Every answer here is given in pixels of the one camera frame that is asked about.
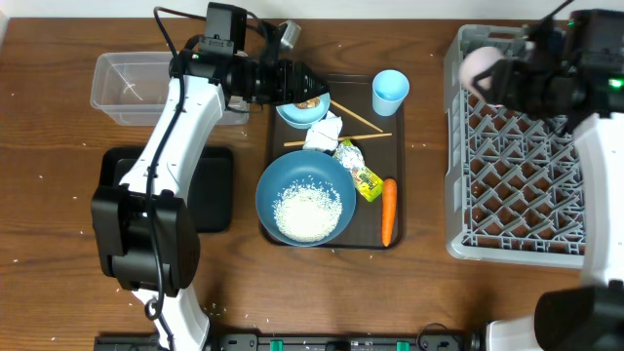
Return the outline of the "pink cup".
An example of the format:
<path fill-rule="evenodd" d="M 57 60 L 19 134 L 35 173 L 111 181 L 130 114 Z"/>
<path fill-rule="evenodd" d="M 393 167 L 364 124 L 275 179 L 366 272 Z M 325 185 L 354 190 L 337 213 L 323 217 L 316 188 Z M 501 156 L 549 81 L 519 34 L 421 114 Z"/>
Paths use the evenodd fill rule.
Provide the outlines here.
<path fill-rule="evenodd" d="M 492 86 L 492 77 L 488 76 L 479 80 L 477 83 L 474 83 L 473 79 L 477 75 L 491 68 L 500 59 L 503 59 L 503 55 L 500 50 L 494 47 L 482 47 L 467 55 L 461 63 L 458 71 L 459 81 L 468 92 L 476 96 L 478 99 L 486 101 L 488 105 L 496 108 L 502 107 L 502 104 L 491 103 L 477 90 L 477 86 L 479 86 L 482 90 L 486 92 L 489 91 Z"/>

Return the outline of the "light blue cup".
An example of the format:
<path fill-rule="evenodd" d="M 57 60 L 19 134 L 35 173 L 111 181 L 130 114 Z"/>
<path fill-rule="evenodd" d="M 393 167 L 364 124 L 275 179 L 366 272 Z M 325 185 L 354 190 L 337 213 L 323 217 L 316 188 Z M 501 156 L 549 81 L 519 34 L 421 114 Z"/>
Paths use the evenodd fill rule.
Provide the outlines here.
<path fill-rule="evenodd" d="M 394 114 L 410 91 L 406 75 L 387 69 L 376 74 L 372 81 L 372 108 L 380 116 Z"/>

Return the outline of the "orange carrot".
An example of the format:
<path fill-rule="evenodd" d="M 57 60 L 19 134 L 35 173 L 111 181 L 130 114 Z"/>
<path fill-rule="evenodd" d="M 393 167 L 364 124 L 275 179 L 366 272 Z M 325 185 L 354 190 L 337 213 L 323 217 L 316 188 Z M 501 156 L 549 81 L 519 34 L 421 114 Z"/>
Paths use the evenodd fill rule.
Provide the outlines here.
<path fill-rule="evenodd" d="M 387 178 L 383 182 L 382 189 L 381 239 L 384 247 L 389 247 L 392 242 L 397 201 L 398 184 L 395 179 Z"/>

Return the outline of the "yellow foil snack wrapper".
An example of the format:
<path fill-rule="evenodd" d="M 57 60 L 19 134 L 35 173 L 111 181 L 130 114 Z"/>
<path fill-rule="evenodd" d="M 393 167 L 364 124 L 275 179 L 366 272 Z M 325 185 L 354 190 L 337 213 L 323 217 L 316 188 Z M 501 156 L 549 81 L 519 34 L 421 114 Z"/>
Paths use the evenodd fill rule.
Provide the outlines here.
<path fill-rule="evenodd" d="M 354 187 L 368 202 L 382 193 L 383 180 L 366 166 L 361 150 L 350 140 L 342 141 L 333 157 L 351 175 Z"/>

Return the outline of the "white napkin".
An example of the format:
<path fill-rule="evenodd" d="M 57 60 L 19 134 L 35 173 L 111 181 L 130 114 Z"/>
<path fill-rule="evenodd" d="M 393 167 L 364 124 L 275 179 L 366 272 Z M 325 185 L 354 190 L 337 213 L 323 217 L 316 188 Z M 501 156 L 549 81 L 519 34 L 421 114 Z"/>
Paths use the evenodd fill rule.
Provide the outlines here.
<path fill-rule="evenodd" d="M 329 111 L 324 119 L 308 129 L 302 148 L 325 153 L 334 152 L 339 144 L 342 126 L 342 119 Z"/>

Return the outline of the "brown cookie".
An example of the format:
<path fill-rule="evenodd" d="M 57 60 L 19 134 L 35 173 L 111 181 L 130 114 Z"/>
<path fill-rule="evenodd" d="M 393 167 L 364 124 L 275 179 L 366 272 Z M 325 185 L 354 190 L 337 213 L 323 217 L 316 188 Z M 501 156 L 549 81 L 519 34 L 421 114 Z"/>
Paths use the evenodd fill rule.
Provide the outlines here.
<path fill-rule="evenodd" d="M 320 97 L 313 97 L 307 101 L 299 102 L 295 104 L 295 107 L 298 109 L 312 109 L 316 108 L 321 104 Z"/>

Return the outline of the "light blue small bowl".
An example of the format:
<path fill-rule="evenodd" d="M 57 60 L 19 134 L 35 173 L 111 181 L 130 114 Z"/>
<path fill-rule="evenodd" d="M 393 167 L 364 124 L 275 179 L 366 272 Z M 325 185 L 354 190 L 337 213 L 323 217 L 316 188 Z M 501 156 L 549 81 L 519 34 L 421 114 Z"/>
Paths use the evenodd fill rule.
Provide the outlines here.
<path fill-rule="evenodd" d="M 285 104 L 276 107 L 279 116 L 291 127 L 308 129 L 321 121 L 328 113 L 331 104 L 331 95 L 323 94 L 315 97 L 317 105 L 309 108 L 299 108 L 296 104 Z"/>

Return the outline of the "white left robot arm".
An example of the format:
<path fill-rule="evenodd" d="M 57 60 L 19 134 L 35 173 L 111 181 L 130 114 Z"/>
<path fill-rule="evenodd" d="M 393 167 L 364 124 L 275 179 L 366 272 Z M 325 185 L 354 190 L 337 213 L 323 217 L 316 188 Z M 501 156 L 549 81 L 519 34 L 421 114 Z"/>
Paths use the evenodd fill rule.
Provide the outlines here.
<path fill-rule="evenodd" d="M 104 275 L 143 305 L 158 331 L 146 341 L 155 350 L 202 350 L 209 317 L 193 279 L 201 254 L 186 201 L 192 177 L 216 123 L 238 97 L 273 106 L 300 103 L 329 91 L 306 64 L 287 58 L 300 27 L 288 20 L 259 20 L 257 57 L 243 55 L 252 13 L 210 3 L 201 34 L 173 49 L 164 110 L 130 170 L 92 199 L 93 228 Z"/>

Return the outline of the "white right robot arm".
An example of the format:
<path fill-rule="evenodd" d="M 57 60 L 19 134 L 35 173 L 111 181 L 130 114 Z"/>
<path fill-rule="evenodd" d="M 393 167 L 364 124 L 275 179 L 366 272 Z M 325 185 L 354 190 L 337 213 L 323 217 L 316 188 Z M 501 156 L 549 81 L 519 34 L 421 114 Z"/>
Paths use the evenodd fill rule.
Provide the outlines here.
<path fill-rule="evenodd" d="M 623 15 L 588 9 L 565 33 L 548 15 L 525 32 L 525 58 L 493 47 L 459 67 L 464 88 L 530 118 L 566 117 L 580 158 L 586 249 L 581 285 L 543 294 L 533 314 L 495 321 L 469 350 L 620 350 L 623 347 Z"/>

